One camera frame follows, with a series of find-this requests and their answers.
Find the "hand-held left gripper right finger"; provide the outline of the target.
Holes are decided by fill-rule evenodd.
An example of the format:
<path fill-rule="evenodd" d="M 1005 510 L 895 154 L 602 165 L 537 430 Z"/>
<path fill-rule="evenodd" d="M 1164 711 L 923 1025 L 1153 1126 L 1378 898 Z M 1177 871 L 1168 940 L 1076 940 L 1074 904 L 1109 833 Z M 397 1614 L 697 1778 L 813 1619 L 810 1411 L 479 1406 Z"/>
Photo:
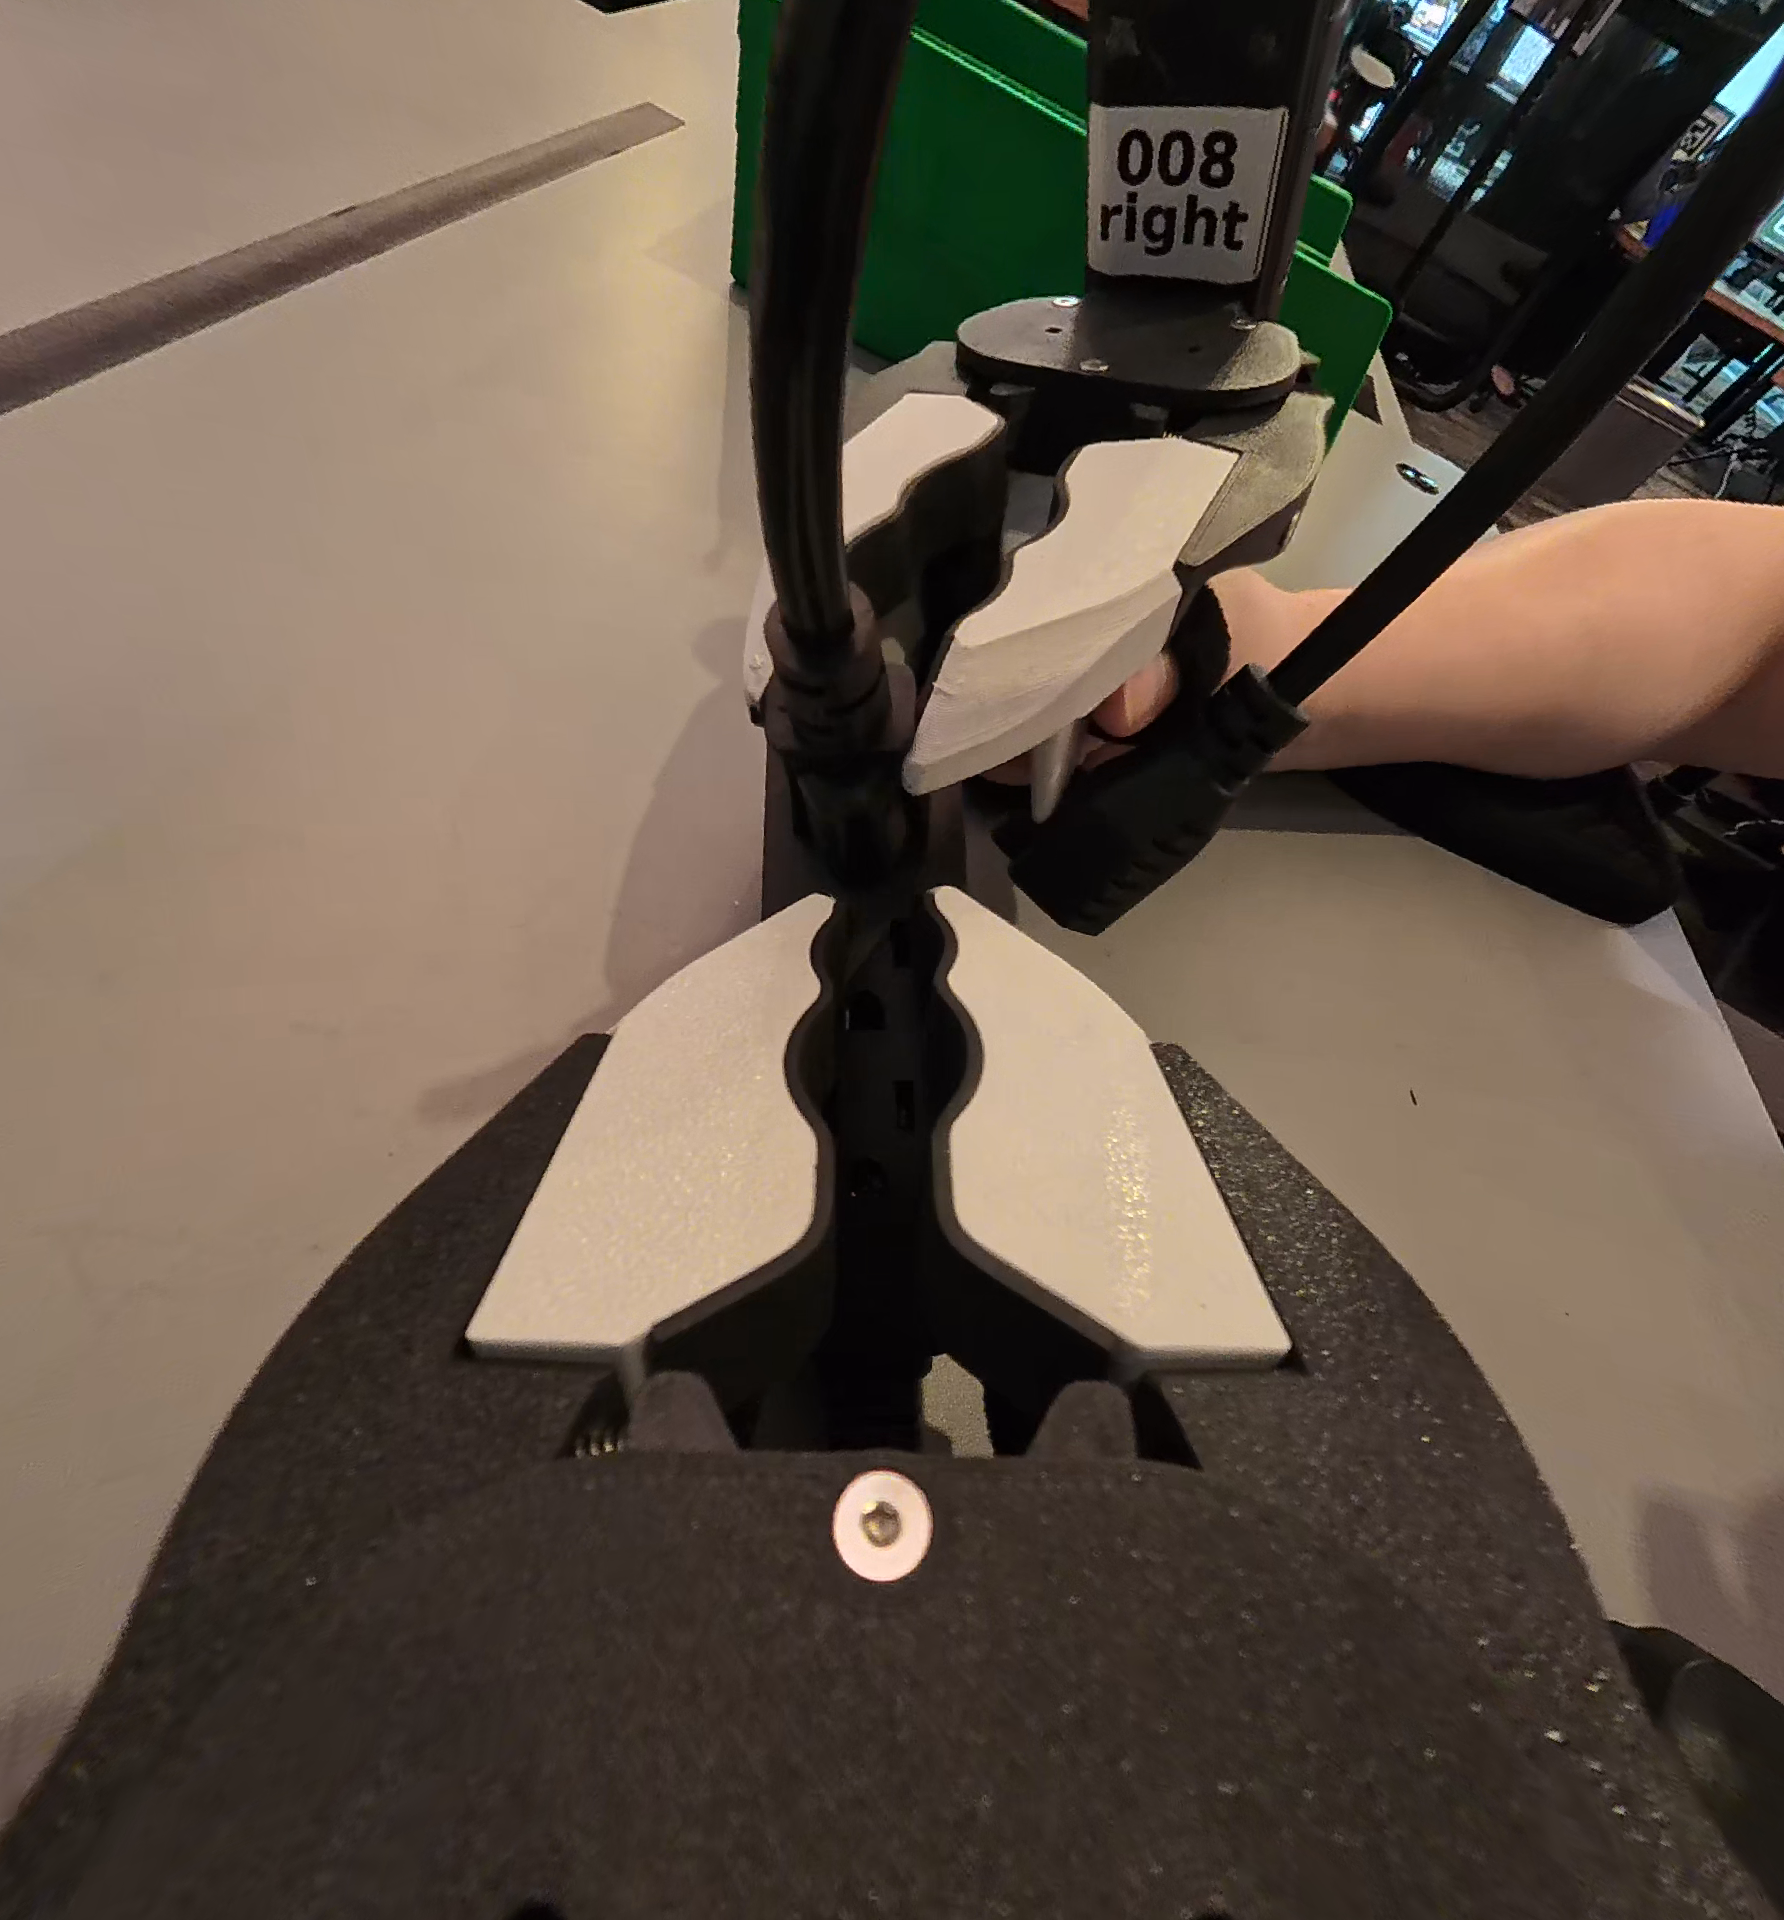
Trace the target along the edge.
<path fill-rule="evenodd" d="M 969 1033 L 943 1227 L 1118 1379 L 1270 1372 L 1292 1341 L 1144 1029 L 954 885 L 943 996 Z"/>

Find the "black power strip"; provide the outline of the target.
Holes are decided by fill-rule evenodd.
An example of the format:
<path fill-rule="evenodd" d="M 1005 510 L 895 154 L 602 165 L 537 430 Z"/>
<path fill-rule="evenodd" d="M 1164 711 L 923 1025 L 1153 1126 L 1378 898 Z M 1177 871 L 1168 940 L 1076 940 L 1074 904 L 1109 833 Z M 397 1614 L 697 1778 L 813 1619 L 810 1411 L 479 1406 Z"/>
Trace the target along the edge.
<path fill-rule="evenodd" d="M 934 1360 L 923 1278 L 931 1254 L 930 1143 L 963 1056 L 934 1043 L 943 935 L 925 902 L 969 878 L 966 809 L 956 789 L 917 804 L 910 863 L 871 887 L 836 887 L 798 833 L 778 754 L 765 754 L 761 909 L 768 918 L 811 892 L 839 900 L 826 932 L 833 986 L 817 1022 L 820 1117 L 834 1153 L 833 1299 L 820 1341 L 790 1386 L 791 1411 L 765 1412 L 782 1440 L 833 1452 L 920 1454 Z"/>

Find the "black bumpy wrist rest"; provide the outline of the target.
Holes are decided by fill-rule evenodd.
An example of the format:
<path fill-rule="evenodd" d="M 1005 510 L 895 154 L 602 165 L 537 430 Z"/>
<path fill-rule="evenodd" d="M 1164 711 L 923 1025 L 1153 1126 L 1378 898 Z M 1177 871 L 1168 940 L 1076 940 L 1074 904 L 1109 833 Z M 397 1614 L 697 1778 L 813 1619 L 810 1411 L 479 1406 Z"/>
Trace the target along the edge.
<path fill-rule="evenodd" d="M 1729 1850 L 1784 1915 L 1784 1705 L 1667 1628 L 1610 1631 Z"/>
<path fill-rule="evenodd" d="M 1681 860 L 1628 766 L 1539 780 L 1394 762 L 1330 782 L 1388 825 L 1596 923 L 1647 923 L 1684 892 Z"/>

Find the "person's right forearm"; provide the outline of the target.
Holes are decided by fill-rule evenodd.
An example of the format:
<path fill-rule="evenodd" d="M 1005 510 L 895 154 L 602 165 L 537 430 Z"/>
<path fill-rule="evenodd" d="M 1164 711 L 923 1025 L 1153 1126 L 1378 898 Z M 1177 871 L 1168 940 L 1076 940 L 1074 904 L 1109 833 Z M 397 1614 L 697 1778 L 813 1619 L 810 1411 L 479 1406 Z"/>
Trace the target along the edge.
<path fill-rule="evenodd" d="M 1784 780 L 1784 508 L 1626 501 L 1484 540 L 1302 708 L 1285 770 Z"/>

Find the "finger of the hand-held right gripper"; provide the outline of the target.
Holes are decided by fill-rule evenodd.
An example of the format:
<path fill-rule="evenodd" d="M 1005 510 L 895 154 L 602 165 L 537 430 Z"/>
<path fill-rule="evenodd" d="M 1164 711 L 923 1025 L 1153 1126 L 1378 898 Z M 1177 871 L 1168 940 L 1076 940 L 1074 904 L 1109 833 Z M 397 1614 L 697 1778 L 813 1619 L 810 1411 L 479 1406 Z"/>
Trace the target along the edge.
<path fill-rule="evenodd" d="M 1034 752 L 1153 659 L 1184 595 L 1177 559 L 1235 469 L 1233 450 L 1184 437 L 1083 446 L 1057 474 L 1049 533 L 951 629 L 904 789 L 920 798 Z"/>
<path fill-rule="evenodd" d="M 1000 586 L 1005 421 L 959 395 L 904 395 L 847 439 L 840 508 L 849 584 L 912 679 L 951 625 Z"/>

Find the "person's right hand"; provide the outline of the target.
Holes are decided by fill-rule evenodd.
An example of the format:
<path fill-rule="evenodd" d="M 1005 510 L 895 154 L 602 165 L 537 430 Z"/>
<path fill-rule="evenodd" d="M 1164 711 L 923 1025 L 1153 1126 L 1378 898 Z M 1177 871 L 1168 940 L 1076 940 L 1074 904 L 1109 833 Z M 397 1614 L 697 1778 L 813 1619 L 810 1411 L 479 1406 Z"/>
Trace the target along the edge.
<path fill-rule="evenodd" d="M 1250 568 L 1214 576 L 1209 589 L 1227 627 L 1229 662 L 1216 685 L 1238 665 L 1274 671 L 1349 596 L 1347 587 L 1286 589 Z M 1136 736 L 1158 722 L 1176 690 L 1177 662 L 1168 650 L 1093 709 L 1079 768 L 1092 772 L 1131 752 Z"/>

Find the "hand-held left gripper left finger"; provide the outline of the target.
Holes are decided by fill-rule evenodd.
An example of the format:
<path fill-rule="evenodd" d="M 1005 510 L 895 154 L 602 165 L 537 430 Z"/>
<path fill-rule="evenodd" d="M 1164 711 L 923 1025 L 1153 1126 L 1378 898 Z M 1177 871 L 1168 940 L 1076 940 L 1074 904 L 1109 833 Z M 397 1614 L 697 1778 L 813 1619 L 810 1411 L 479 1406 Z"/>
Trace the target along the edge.
<path fill-rule="evenodd" d="M 467 1326 L 477 1359 L 632 1388 L 771 1388 L 833 1299 L 834 1176 L 807 1089 L 834 913 L 810 895 L 653 988 L 610 1032 Z"/>

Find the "green plastic bin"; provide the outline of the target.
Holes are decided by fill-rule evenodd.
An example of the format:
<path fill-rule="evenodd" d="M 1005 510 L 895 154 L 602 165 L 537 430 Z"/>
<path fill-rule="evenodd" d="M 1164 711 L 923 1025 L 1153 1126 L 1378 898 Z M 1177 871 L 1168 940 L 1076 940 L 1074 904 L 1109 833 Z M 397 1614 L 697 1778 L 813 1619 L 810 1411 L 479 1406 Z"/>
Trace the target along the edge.
<path fill-rule="evenodd" d="M 1053 4 L 920 3 L 879 156 L 856 346 L 903 362 L 1010 300 L 1076 295 L 1085 265 L 1085 40 Z M 751 285 L 778 4 L 736 12 L 731 279 Z M 1335 262 L 1353 204 L 1314 175 L 1281 318 L 1335 403 L 1356 403 L 1392 307 Z"/>

